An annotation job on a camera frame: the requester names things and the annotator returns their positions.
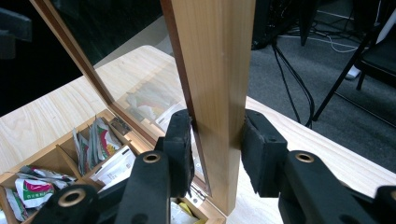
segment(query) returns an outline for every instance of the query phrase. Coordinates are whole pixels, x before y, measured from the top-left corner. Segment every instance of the dark background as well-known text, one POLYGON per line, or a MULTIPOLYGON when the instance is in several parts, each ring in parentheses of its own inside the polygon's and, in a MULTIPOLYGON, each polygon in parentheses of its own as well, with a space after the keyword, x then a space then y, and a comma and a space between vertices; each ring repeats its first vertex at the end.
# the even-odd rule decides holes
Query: dark background
POLYGON ((33 24, 32 42, 16 40, 16 58, 0 60, 3 116, 80 77, 81 72, 29 1, 0 1, 0 7, 30 18, 33 24))

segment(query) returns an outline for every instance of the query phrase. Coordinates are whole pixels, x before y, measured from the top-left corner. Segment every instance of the wooden post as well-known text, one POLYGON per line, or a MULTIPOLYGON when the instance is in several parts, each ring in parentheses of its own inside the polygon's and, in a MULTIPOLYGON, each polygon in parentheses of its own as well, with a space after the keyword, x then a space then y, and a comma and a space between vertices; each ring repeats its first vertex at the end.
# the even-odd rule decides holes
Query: wooden post
POLYGON ((235 207, 254 7, 255 0, 163 0, 211 202, 226 215, 235 207))

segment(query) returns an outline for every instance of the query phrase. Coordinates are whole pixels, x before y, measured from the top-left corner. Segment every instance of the black equipment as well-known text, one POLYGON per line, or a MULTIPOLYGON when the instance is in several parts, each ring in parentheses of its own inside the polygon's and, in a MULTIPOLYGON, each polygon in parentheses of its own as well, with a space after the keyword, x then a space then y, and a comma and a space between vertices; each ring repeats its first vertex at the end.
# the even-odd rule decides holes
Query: black equipment
POLYGON ((257 0, 251 49, 262 49, 298 21, 304 46, 320 0, 257 0))
POLYGON ((0 60, 15 58, 15 39, 32 42, 32 21, 0 7, 0 60))
MULTIPOLYGON (((177 112, 155 150, 136 158, 129 179, 99 194, 89 186, 62 189, 33 223, 169 223, 169 198, 183 197, 193 177, 190 126, 187 111, 177 112)), ((379 188, 373 199, 344 186, 316 155, 288 151, 282 135, 252 110, 242 162, 255 192, 279 198, 285 223, 396 223, 396 186, 379 188)))

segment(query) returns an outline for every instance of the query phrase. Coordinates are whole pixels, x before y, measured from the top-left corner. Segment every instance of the glass pane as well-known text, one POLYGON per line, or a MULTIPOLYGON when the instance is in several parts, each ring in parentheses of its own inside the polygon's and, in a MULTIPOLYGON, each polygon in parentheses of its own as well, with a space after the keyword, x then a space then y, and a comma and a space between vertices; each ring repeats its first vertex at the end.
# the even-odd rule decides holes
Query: glass pane
MULTIPOLYGON (((160 1, 51 2, 114 105, 152 138, 164 136, 172 114, 186 104, 160 1)), ((192 141, 196 175, 204 181, 192 141)))

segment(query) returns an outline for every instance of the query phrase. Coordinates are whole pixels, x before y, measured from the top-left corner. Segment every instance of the metal hinge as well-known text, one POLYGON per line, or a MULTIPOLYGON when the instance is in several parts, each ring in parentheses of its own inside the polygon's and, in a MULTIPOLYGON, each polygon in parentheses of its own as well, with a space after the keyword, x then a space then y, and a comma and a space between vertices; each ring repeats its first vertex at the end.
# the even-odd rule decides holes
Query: metal hinge
POLYGON ((191 184, 191 196, 186 195, 186 199, 190 201, 195 207, 199 207, 205 200, 206 194, 194 183, 191 184))
POLYGON ((110 125, 122 135, 125 135, 132 130, 132 128, 119 117, 115 117, 111 120, 110 125))

